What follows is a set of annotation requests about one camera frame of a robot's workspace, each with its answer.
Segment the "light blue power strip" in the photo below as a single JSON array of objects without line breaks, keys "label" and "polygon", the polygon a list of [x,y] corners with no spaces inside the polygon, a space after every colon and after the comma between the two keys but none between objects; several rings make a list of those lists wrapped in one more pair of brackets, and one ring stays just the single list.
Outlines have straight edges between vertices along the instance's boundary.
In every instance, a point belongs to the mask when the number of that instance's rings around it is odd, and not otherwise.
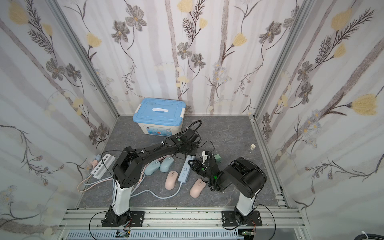
[{"label": "light blue power strip", "polygon": [[195,160],[195,156],[190,156],[188,155],[185,159],[185,162],[183,164],[183,168],[179,174],[179,178],[178,178],[178,181],[182,184],[185,184],[187,182],[187,179],[188,179],[188,176],[189,176],[189,173],[190,173],[190,170],[191,170],[191,166],[189,165],[189,161],[193,161]]}]

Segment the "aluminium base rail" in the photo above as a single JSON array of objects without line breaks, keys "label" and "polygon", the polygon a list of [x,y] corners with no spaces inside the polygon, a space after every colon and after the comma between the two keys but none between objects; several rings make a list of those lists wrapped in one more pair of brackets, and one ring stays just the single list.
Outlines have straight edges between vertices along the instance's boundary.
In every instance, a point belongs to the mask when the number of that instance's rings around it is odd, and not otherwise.
[{"label": "aluminium base rail", "polygon": [[121,227],[103,227],[105,208],[67,210],[55,240],[309,240],[297,209],[257,207],[256,219],[240,226],[231,207],[134,208]]}]

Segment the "pink mouse front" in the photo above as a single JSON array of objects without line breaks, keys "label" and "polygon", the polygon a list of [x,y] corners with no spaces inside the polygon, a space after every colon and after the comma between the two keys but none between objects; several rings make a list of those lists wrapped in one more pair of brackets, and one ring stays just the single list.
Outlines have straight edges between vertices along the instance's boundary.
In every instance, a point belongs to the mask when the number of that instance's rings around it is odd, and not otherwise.
[{"label": "pink mouse front", "polygon": [[206,187],[206,183],[203,180],[201,179],[196,180],[196,182],[194,183],[194,185],[190,190],[190,196],[192,198],[198,198],[205,187]]}]

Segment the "blue mouse left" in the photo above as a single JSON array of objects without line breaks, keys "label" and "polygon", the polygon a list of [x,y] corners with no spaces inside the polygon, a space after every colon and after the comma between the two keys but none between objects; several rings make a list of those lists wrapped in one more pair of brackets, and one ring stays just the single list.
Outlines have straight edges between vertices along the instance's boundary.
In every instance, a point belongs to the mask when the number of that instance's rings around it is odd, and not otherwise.
[{"label": "blue mouse left", "polygon": [[150,176],[152,175],[155,171],[157,171],[161,166],[161,163],[160,161],[158,160],[155,160],[155,161],[152,161],[150,164],[148,164],[144,170],[144,174],[146,176]]}]

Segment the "blue lid storage box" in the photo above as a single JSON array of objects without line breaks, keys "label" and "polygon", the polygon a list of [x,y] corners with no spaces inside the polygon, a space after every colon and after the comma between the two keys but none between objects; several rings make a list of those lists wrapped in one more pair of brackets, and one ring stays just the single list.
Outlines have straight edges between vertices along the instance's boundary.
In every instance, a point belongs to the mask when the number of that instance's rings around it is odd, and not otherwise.
[{"label": "blue lid storage box", "polygon": [[183,101],[145,98],[136,109],[133,121],[146,135],[169,137],[181,131],[185,112]]}]

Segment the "pink mouse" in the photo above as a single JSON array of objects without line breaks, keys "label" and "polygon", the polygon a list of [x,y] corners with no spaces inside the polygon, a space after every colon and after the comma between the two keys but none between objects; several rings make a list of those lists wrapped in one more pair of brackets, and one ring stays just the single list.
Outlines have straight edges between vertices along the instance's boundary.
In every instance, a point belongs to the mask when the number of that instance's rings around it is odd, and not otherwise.
[{"label": "pink mouse", "polygon": [[196,180],[196,182],[194,183],[194,185],[190,190],[190,196],[192,198],[198,198],[205,187],[206,187],[206,183],[203,180],[201,179]]},{"label": "pink mouse", "polygon": [[166,190],[172,190],[174,189],[176,185],[176,181],[178,180],[178,172],[176,171],[170,171],[167,175],[166,182],[165,182],[165,188]]}]

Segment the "blue mouse right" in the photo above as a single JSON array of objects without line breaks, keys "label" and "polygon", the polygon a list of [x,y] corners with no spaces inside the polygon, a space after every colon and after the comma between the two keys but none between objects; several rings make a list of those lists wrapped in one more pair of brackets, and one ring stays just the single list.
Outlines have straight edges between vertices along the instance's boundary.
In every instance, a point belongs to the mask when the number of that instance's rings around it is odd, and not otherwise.
[{"label": "blue mouse right", "polygon": [[162,173],[168,172],[174,161],[174,158],[171,156],[165,157],[161,163],[160,171]]}]

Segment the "blue mouse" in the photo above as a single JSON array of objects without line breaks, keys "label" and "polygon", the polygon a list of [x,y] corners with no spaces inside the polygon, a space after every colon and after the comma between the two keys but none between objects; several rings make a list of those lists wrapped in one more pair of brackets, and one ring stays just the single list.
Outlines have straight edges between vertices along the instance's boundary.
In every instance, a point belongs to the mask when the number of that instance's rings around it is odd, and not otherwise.
[{"label": "blue mouse", "polygon": [[157,171],[161,166],[161,163],[160,161],[158,160],[155,160],[155,161],[152,161],[150,164],[148,164],[144,170],[144,174],[146,176],[150,176],[152,175],[155,171]]},{"label": "blue mouse", "polygon": [[174,158],[171,156],[165,157],[161,163],[160,171],[162,173],[168,172],[174,161]]}]

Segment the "pink mouse left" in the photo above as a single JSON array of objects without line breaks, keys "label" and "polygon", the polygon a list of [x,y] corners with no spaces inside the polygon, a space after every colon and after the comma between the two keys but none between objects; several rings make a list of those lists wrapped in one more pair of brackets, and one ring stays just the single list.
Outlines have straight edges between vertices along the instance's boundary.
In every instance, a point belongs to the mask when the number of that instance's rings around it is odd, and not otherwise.
[{"label": "pink mouse left", "polygon": [[174,189],[176,185],[176,181],[178,180],[178,172],[176,171],[170,171],[167,175],[166,182],[165,182],[165,188],[166,190],[172,190]]}]

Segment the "white multi socket power strip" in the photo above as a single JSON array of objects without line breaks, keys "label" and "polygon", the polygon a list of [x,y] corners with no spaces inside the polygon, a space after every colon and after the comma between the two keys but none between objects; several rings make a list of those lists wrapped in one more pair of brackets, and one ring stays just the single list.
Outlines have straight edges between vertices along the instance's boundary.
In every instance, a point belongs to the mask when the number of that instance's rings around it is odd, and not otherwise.
[{"label": "white multi socket power strip", "polygon": [[91,175],[97,179],[100,180],[103,175],[106,173],[107,169],[112,165],[112,163],[115,161],[115,157],[110,154],[105,154],[102,159],[99,160],[97,165],[93,168]]}]

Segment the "green charger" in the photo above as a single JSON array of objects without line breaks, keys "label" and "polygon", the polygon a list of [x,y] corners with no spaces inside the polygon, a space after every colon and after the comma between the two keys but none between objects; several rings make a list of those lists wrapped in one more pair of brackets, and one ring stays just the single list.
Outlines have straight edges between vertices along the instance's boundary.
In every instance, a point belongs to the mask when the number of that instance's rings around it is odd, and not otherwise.
[{"label": "green charger", "polygon": [[220,164],[222,162],[222,158],[219,154],[214,155],[215,162]]}]

